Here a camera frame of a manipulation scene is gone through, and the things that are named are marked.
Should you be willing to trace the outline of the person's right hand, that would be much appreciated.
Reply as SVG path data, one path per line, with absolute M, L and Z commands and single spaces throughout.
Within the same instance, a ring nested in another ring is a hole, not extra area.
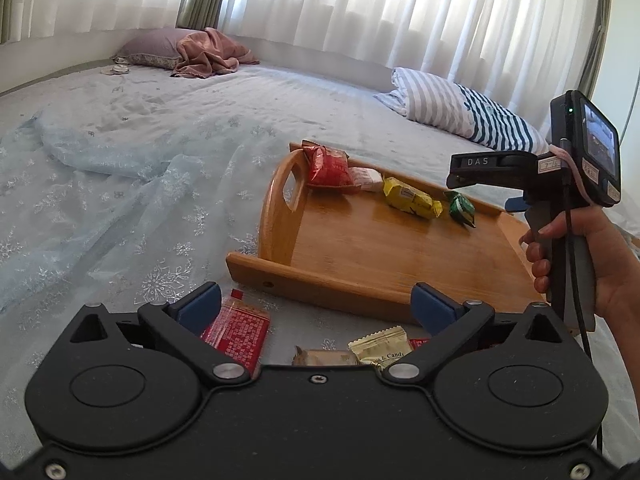
M 573 209 L 550 223 L 528 230 L 521 238 L 532 265 L 537 292 L 551 289 L 551 266 L 559 258 L 544 249 L 546 240 L 575 237 L 576 270 L 583 280 L 593 281 L 594 312 L 605 321 L 632 322 L 639 319 L 639 259 L 616 226 L 599 207 Z

